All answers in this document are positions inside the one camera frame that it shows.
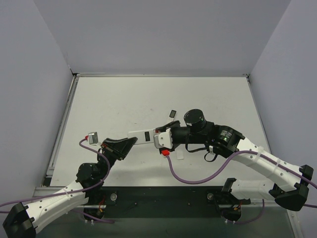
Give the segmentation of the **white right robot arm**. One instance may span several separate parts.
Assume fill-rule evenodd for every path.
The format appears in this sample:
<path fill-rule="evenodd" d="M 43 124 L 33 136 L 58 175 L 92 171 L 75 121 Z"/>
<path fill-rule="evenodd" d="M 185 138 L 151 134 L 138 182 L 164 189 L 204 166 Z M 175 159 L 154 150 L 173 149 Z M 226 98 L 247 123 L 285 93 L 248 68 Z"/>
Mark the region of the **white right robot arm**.
<path fill-rule="evenodd" d="M 185 126 L 179 121 L 154 129 L 154 144 L 167 158 L 174 178 L 184 184 L 203 184 L 218 176 L 230 161 L 239 162 L 264 176 L 265 180 L 240 180 L 229 178 L 222 187 L 223 193 L 231 194 L 235 199 L 273 200 L 276 204 L 291 211 L 300 211 L 306 206 L 309 194 L 308 186 L 316 187 L 312 182 L 314 170 L 308 165 L 296 166 L 265 151 L 237 130 L 207 121 L 203 112 L 192 109 L 184 115 Z M 172 166 L 169 154 L 183 144 L 202 144 L 202 148 L 191 153 L 207 151 L 215 158 L 225 158 L 224 164 L 211 176 L 196 180 L 184 180 Z"/>

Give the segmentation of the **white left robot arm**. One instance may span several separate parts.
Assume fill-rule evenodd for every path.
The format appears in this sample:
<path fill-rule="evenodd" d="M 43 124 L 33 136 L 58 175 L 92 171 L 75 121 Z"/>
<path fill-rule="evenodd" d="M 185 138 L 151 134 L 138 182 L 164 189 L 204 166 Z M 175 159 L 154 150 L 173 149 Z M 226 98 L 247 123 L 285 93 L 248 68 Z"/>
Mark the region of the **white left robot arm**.
<path fill-rule="evenodd" d="M 87 202 L 98 203 L 102 197 L 99 189 L 114 163 L 125 159 L 136 142 L 136 137 L 107 138 L 99 142 L 87 135 L 79 145 L 96 153 L 97 162 L 81 164 L 76 179 L 58 192 L 14 202 L 2 224 L 7 237 L 34 238 L 43 228 L 74 208 Z"/>

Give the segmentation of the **white remote with red keypad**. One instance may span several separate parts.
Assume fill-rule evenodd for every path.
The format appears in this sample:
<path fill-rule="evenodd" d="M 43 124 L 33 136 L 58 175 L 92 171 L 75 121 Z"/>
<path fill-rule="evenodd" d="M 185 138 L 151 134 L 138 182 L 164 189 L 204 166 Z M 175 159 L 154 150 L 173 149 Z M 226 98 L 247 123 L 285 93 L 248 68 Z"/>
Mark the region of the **white remote with red keypad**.
<path fill-rule="evenodd" d="M 128 138 L 136 137 L 137 141 L 135 142 L 135 145 L 142 145 L 142 144 L 154 143 L 154 134 L 155 134 L 155 129 L 145 129 L 145 130 L 128 132 L 127 137 Z"/>

